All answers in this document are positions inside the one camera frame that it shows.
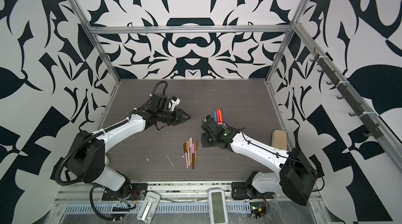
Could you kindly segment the red pink marker pen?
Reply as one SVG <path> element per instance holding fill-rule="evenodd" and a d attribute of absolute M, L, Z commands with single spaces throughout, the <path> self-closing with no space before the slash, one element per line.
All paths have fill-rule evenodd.
<path fill-rule="evenodd" d="M 220 117 L 219 117 L 219 109 L 216 109 L 216 112 L 217 112 L 217 118 L 218 118 L 218 124 L 220 125 L 221 124 L 221 122 L 220 122 Z"/>

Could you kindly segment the orange marker pen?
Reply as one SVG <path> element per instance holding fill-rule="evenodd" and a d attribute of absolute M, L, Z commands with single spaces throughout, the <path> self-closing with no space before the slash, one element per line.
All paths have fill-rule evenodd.
<path fill-rule="evenodd" d="M 223 125 L 224 123 L 223 123 L 223 119 L 222 119 L 222 115 L 221 115 L 220 109 L 219 109 L 219 117 L 220 117 L 221 125 Z"/>

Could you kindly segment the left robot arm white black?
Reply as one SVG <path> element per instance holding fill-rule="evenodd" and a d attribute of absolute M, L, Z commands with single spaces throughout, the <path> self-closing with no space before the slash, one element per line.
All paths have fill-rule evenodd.
<path fill-rule="evenodd" d="M 115 192 L 128 187 L 130 180 L 108 166 L 107 152 L 128 137 L 158 123 L 176 126 L 187 122 L 191 116 L 178 108 L 179 103 L 180 99 L 175 96 L 157 93 L 124 120 L 92 133 L 81 131 L 56 169 L 56 183 L 66 186 L 83 182 Z"/>

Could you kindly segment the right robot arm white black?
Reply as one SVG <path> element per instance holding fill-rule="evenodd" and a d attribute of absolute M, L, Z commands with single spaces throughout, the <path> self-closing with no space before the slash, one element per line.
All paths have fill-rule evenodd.
<path fill-rule="evenodd" d="M 260 194 L 283 193 L 294 203 L 306 206 L 318 179 L 318 171 L 312 167 L 299 149 L 291 151 L 268 146 L 247 136 L 242 129 L 223 126 L 208 115 L 201 124 L 202 141 L 210 147 L 246 156 L 270 169 L 271 173 L 256 172 L 248 187 Z"/>

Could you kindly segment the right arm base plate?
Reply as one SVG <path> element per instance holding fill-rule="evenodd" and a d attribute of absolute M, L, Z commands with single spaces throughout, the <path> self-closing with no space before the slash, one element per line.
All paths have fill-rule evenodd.
<path fill-rule="evenodd" d="M 236 201 L 255 200 L 255 199 L 273 199 L 275 192 L 271 189 L 260 189 L 252 185 L 251 182 L 232 182 L 231 197 Z"/>

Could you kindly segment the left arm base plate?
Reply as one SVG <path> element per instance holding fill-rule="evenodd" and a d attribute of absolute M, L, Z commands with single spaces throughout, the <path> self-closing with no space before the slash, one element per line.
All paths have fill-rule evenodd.
<path fill-rule="evenodd" d="M 136 201 L 141 198 L 148 190 L 148 183 L 130 183 L 125 184 L 118 191 L 106 188 L 102 195 L 103 201 L 118 201 L 125 199 L 127 201 Z"/>

